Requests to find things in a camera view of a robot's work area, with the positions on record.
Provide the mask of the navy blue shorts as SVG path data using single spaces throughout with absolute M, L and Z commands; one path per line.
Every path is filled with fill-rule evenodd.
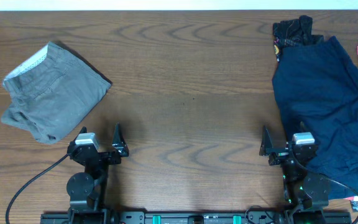
M 358 192 L 349 181 L 346 126 L 349 123 L 358 68 L 337 38 L 315 45 L 287 47 L 272 79 L 285 133 L 300 132 L 303 121 L 318 150 L 307 168 L 335 180 L 330 198 Z

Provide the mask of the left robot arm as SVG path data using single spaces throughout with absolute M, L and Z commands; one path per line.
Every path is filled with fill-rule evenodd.
M 122 136 L 120 124 L 114 129 L 112 151 L 99 152 L 95 133 L 83 127 L 69 144 L 67 154 L 85 170 L 70 177 L 67 193 L 70 196 L 69 223 L 119 223 L 119 215 L 104 204 L 109 167 L 121 163 L 129 156 L 128 146 Z

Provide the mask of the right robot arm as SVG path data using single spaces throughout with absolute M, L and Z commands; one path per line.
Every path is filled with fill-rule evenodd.
M 281 213 L 269 215 L 273 223 L 325 223 L 323 207 L 328 205 L 329 180 L 309 171 L 307 163 L 316 156 L 318 145 L 310 132 L 295 133 L 285 147 L 274 147 L 264 126 L 259 154 L 283 172 L 283 194 L 289 203 Z

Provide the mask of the folded grey-brown shorts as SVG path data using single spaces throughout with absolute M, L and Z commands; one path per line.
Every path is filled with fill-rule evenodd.
M 49 42 L 2 81 L 11 104 L 1 122 L 43 144 L 69 134 L 102 100 L 111 82 L 83 60 Z

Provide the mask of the black printed garment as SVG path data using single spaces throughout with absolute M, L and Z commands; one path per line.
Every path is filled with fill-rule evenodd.
M 312 34 L 313 18 L 302 15 L 297 19 L 273 24 L 273 47 L 277 62 L 280 61 L 284 48 L 319 44 L 323 35 Z

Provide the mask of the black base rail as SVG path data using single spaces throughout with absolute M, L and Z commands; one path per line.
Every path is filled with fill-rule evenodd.
M 46 213 L 40 216 L 41 224 L 351 224 L 348 212 L 302 212 L 292 217 L 283 212 L 248 210 L 244 213 Z

